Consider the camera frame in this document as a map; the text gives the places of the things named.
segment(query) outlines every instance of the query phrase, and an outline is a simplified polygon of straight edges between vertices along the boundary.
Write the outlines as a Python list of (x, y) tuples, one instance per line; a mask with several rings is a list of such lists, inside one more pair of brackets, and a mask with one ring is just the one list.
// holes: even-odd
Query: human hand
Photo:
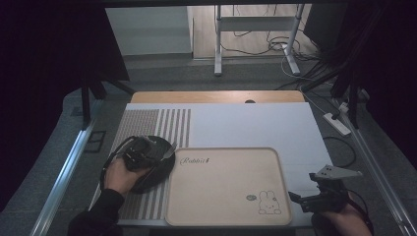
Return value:
[(129, 171), (123, 158), (116, 158), (107, 168), (104, 189), (112, 189), (125, 196), (135, 185), (136, 181), (147, 174), (149, 168)]
[(341, 212), (322, 212), (337, 231), (343, 236), (370, 236), (372, 235), (365, 224), (361, 213), (351, 205), (346, 205)]

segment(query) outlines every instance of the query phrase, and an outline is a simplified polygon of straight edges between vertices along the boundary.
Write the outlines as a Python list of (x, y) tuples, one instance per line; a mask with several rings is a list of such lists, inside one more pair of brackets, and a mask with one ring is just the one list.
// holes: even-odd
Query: gray carpet floor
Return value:
[[(128, 58), (126, 67), (131, 81), (125, 84), (135, 90), (272, 90), (295, 80), (283, 73), (280, 63), (280, 58), (224, 60), (223, 75), (216, 77), (213, 74), (212, 61), (194, 61), (181, 56)], [(314, 65), (313, 63), (299, 62), (302, 73), (307, 72)], [(289, 73), (286, 63), (283, 63), (282, 68)], [(47, 235), (65, 235), (69, 221), (89, 206), (98, 183), (99, 171), (110, 152), (124, 108), (131, 98), (118, 88), (107, 83), (104, 85), (108, 96), (99, 110), (92, 133), (101, 136), (104, 134), (103, 144), (101, 147), (94, 142), (87, 144)], [(295, 86), (285, 87), (285, 89), (294, 88)], [(367, 165), (358, 154), (358, 148), (351, 138), (342, 138), (323, 119), (323, 111), (336, 111), (329, 103), (331, 101), (329, 89), (329, 85), (322, 85), (313, 92), (307, 93), (320, 131), (323, 137), (343, 139), (355, 150), (353, 152), (346, 143), (326, 139), (325, 144), (330, 157), (333, 163), (338, 165), (346, 163), (356, 153), (356, 161), (349, 168), (360, 170), (364, 173), (364, 177), (345, 181), (346, 186), (359, 193), (366, 201), (376, 235), (402, 235)], [(83, 122), (80, 91), (76, 90), (68, 94), (63, 106), (64, 111), (48, 144), (28, 178), (0, 214), (1, 235), (30, 235), (55, 179), (80, 132)], [(416, 170), (367, 112), (366, 103), (358, 106), (358, 123), (389, 182), (416, 222), (417, 189), (413, 187), (413, 183), (417, 181)], [(147, 228), (125, 229), (125, 235), (148, 234)], [(297, 235), (309, 236), (314, 233), (311, 229), (300, 229), (297, 230)]]

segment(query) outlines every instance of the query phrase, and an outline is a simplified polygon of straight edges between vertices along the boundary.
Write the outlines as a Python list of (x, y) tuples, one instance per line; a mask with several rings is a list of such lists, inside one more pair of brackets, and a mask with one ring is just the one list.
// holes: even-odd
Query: metal frame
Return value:
[(83, 154), (84, 147), (87, 144), (89, 139), (89, 134), (94, 127), (95, 120), (97, 117), (97, 113), (99, 108), (102, 105), (102, 100), (96, 100), (92, 107), (92, 119), (89, 123), (89, 126), (85, 130), (81, 130), (74, 142), (73, 147), (65, 161), (61, 172), (58, 175), (58, 178), (55, 181), (54, 186), (46, 200), (45, 205), (42, 208), (42, 211), (37, 218), (37, 221), (31, 230), (30, 236), (37, 236), (37, 235), (46, 235), (49, 226), (52, 223), (52, 220), (55, 216), (55, 213), (61, 204), (61, 200), (64, 197), (64, 194), (67, 190), (67, 187), (71, 181), (71, 177), (73, 172), (77, 166), (78, 160), (80, 156)]
[(214, 53), (214, 74), (221, 76), (221, 33), (223, 31), (291, 31), (288, 42), (282, 45), (288, 64), (294, 76), (300, 70), (292, 54), (292, 46), (300, 26), (304, 4), (299, 4), (295, 17), (221, 17), (221, 5), (217, 5), (216, 42)]

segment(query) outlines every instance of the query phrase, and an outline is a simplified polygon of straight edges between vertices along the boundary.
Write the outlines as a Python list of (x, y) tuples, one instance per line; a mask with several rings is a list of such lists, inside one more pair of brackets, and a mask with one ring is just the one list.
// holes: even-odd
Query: black cable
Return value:
[(111, 152), (111, 154), (108, 156), (107, 160), (105, 161), (103, 168), (101, 169), (101, 173), (100, 173), (100, 190), (104, 189), (104, 178), (105, 178), (105, 173), (107, 171), (108, 166), (110, 165), (110, 163), (113, 161), (114, 156), (116, 156), (117, 154), (119, 154), (119, 150), (120, 148), (125, 145), (127, 142), (129, 142), (130, 140), (134, 140), (136, 137), (135, 136), (131, 136), (129, 138), (127, 138), (126, 140), (124, 140), (113, 152)]
[(333, 136), (328, 136), (328, 137), (324, 137), (323, 140), (337, 140), (337, 141), (341, 141), (342, 143), (346, 144), (353, 152), (353, 157), (352, 159), (347, 163), (347, 164), (343, 164), (343, 165), (335, 165), (336, 167), (340, 167), (340, 168), (345, 168), (348, 167), (350, 165), (352, 165), (355, 161), (356, 161), (356, 151), (355, 149), (345, 140), (337, 138), (337, 137), (333, 137)]

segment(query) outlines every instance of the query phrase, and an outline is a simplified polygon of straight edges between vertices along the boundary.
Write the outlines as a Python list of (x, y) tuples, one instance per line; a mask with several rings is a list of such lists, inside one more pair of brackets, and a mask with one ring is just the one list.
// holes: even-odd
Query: round black object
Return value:
[[(154, 159), (161, 160), (163, 155), (172, 147), (171, 143), (164, 138), (158, 136), (148, 136), (148, 138), (156, 142), (155, 148), (160, 148), (159, 155), (154, 156)], [(160, 161), (153, 167), (148, 174), (141, 177), (132, 188), (131, 192), (135, 194), (142, 194), (151, 187), (154, 187), (168, 178), (175, 164), (175, 152), (171, 156)]]

